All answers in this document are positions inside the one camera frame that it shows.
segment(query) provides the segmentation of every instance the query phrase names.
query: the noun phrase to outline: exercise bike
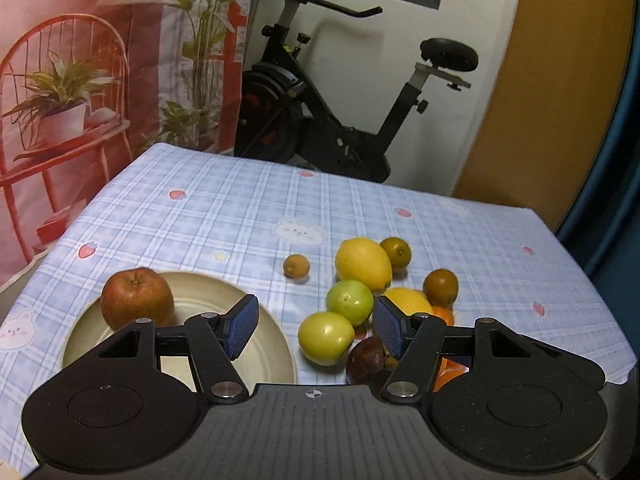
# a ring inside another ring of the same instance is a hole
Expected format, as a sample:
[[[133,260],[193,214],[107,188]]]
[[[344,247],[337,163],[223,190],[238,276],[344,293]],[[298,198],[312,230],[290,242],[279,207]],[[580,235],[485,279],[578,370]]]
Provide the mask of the exercise bike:
[[[444,79],[461,91],[471,84],[446,72],[472,72],[478,54],[458,41],[431,38],[420,44],[424,63],[416,63],[377,134],[344,126],[329,110],[318,89],[298,62],[298,54],[311,37],[300,33],[297,45],[285,44],[300,5],[315,4],[354,18],[368,18],[381,7],[356,11],[325,0],[285,0],[274,25],[262,28],[269,38],[260,62],[242,74],[242,102],[236,132],[236,156],[286,164],[295,154],[327,173],[384,182],[390,168],[385,152],[402,122],[415,106],[419,113],[428,102],[418,100],[428,77]]]

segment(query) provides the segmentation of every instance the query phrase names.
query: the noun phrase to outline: tablecloth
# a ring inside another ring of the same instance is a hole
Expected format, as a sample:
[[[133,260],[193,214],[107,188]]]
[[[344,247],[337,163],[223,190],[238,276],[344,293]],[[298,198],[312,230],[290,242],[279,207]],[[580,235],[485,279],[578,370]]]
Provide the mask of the tablecloth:
[[[496,317],[596,361],[615,383],[634,366],[594,286],[531,210],[158,144],[85,208],[0,329],[0,460],[23,474],[34,466],[20,410],[59,370],[74,321],[118,270],[193,270],[237,284],[280,323],[300,383],[344,381],[342,370],[305,361],[296,332],[324,310],[335,251],[356,236],[409,243],[408,275],[395,286],[421,288],[431,270],[453,270],[460,280],[456,324]],[[282,273],[294,252],[311,264],[304,284]]]

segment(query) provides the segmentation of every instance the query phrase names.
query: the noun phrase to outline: bike seat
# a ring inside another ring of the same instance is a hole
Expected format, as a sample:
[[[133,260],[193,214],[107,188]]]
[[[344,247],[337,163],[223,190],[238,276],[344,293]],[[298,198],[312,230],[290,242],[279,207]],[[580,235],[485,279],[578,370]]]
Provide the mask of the bike seat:
[[[434,65],[456,72],[478,68],[478,53],[470,46],[446,38],[431,38],[420,44],[420,56]]]

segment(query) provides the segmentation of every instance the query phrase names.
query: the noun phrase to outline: beige plate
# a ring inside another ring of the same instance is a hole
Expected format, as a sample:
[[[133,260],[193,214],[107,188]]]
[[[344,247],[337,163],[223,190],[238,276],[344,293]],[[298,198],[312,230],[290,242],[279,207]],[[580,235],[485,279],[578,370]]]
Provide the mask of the beige plate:
[[[224,314],[234,306],[244,292],[230,283],[194,272],[162,272],[175,301],[178,323],[201,312]],[[66,340],[62,367],[69,366],[81,355],[113,334],[100,312],[100,300],[95,300],[82,313]],[[258,327],[249,339],[242,355],[233,361],[234,367],[250,392],[256,383],[295,384],[296,365],[287,338],[273,317],[260,306]],[[186,357],[162,357],[162,371],[180,379],[195,390]]]

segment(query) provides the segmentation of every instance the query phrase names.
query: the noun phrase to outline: brown wooden panel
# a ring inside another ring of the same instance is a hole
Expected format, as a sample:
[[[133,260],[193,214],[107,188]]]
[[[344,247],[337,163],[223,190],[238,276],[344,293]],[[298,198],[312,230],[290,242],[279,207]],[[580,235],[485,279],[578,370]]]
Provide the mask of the brown wooden panel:
[[[519,0],[454,196],[530,207],[558,227],[616,104],[634,8],[635,0]]]

